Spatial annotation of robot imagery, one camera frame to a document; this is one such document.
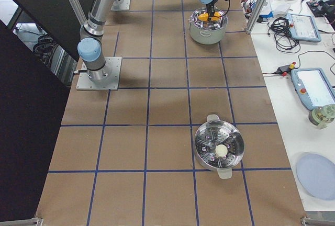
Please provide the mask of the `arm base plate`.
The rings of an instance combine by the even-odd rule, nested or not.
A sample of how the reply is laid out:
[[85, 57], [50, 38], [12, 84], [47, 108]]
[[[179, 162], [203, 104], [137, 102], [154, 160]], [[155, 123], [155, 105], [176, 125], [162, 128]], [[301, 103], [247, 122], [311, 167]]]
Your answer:
[[87, 69], [85, 63], [77, 70], [79, 78], [76, 89], [79, 91], [117, 91], [119, 87], [122, 57], [105, 57], [105, 65], [98, 71]]
[[114, 0], [111, 11], [112, 12], [127, 12], [130, 11], [131, 0]]

